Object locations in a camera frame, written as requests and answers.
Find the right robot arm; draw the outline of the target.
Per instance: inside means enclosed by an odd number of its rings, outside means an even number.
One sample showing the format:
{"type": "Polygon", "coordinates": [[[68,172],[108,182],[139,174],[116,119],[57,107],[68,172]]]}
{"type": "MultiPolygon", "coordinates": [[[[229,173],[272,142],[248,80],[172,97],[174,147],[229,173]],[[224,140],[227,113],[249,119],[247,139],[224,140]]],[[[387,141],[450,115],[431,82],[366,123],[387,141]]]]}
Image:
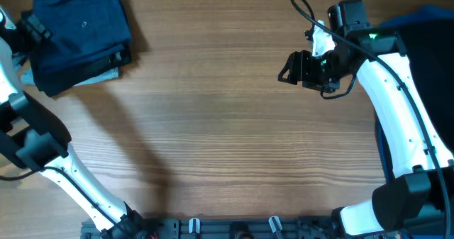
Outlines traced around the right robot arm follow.
{"type": "Polygon", "coordinates": [[[341,97],[344,77],[361,84],[377,116],[377,144],[388,152],[391,179],[369,200],[333,215],[349,236],[405,231],[453,234],[453,154],[440,139],[411,75],[404,42],[395,30],[373,28],[361,0],[344,0],[317,21],[307,0],[290,0],[309,22],[313,48],[293,52],[280,82],[317,91],[325,100],[341,97]]]}

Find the dark blue shorts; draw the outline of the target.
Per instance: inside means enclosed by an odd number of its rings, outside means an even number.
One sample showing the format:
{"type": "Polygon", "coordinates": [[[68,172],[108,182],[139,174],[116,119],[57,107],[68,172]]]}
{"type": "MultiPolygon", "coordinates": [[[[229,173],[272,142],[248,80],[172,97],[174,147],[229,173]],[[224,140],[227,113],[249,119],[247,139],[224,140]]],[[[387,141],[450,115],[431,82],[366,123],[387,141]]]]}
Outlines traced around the dark blue shorts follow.
{"type": "Polygon", "coordinates": [[[78,69],[132,42],[121,0],[33,0],[33,15],[50,31],[31,56],[35,76],[78,69]]]}

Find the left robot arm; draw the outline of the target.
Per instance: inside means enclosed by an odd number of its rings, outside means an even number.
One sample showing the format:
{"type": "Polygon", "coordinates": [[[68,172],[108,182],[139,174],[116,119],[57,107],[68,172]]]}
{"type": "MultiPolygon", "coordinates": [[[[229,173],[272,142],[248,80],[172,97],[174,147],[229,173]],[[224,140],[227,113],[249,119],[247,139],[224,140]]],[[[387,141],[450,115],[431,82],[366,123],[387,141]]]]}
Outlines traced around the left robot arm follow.
{"type": "Polygon", "coordinates": [[[63,189],[92,219],[101,238],[146,238],[146,222],[107,190],[78,158],[62,121],[26,93],[13,65],[22,33],[1,14],[1,154],[63,189]]]}

